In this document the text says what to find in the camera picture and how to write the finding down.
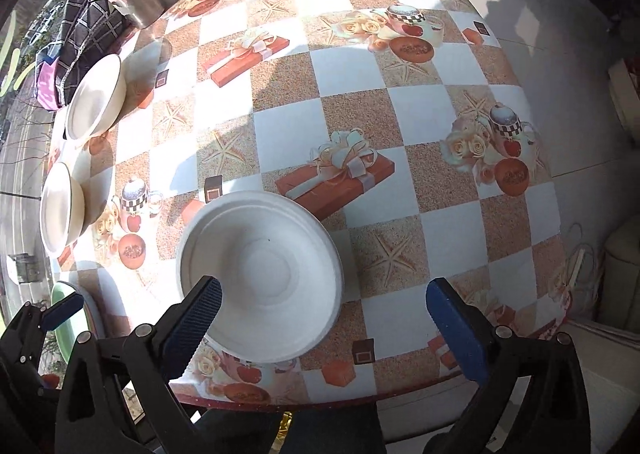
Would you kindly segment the cream cushioned seat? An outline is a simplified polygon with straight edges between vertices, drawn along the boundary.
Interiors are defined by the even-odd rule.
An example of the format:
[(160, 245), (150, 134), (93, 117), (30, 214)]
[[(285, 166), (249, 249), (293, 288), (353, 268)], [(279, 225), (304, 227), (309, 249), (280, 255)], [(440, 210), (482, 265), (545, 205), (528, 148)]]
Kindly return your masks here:
[(605, 240), (598, 321), (639, 333), (639, 216), (635, 215)]

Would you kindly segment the black grid pattern bag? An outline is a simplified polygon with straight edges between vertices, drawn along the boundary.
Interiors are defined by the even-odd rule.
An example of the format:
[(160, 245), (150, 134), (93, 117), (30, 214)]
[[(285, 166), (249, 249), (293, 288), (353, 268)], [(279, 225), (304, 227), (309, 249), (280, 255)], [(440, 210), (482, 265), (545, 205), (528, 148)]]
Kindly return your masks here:
[(130, 26), (109, 0), (66, 0), (58, 35), (36, 57), (37, 104), (49, 111), (67, 106), (85, 74)]

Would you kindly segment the patterned checkered tablecloth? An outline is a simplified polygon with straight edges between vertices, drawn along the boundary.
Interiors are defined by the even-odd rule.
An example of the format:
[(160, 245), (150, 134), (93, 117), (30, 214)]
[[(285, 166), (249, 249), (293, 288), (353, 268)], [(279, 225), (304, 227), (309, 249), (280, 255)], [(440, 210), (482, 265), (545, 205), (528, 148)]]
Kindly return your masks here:
[(207, 404), (384, 398), (454, 374), (423, 302), (449, 279), (490, 320), (548, 338), (570, 307), (560, 216), (521, 85), (469, 0), (181, 0), (130, 34), (128, 110), (77, 151), (88, 229), (52, 261), (126, 335), (180, 296), (203, 186), (314, 198), (344, 271), (341, 313), (301, 358), (206, 342), (176, 388)]

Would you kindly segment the white paper bowl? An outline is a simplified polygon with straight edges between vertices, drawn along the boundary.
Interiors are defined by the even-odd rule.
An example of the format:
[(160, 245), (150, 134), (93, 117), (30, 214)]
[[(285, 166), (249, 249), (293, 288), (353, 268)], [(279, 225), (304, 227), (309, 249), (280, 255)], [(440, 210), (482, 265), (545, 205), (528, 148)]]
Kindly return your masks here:
[(177, 249), (180, 290), (204, 276), (221, 284), (206, 336), (258, 364), (296, 359), (329, 333), (340, 313), (344, 273), (324, 226), (294, 201), (234, 192), (194, 215)]
[(67, 108), (66, 139), (86, 143), (116, 121), (127, 92), (125, 71), (117, 54), (96, 62), (81, 79)]
[(44, 182), (39, 222), (43, 246), (58, 257), (81, 235), (85, 195), (64, 162), (56, 162)]

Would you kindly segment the green plate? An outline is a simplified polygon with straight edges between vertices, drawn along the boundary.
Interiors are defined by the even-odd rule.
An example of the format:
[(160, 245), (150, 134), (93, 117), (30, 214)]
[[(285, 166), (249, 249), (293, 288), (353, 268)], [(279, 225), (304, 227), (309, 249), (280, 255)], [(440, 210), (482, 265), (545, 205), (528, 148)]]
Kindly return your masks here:
[(56, 304), (67, 296), (79, 293), (84, 298), (84, 306), (70, 318), (67, 318), (58, 328), (53, 330), (56, 343), (60, 349), (65, 363), (70, 362), (70, 355), (78, 335), (83, 331), (91, 331), (96, 338), (105, 337), (105, 328), (96, 301), (90, 293), (80, 286), (75, 286), (65, 281), (59, 281), (51, 290), (51, 302)]

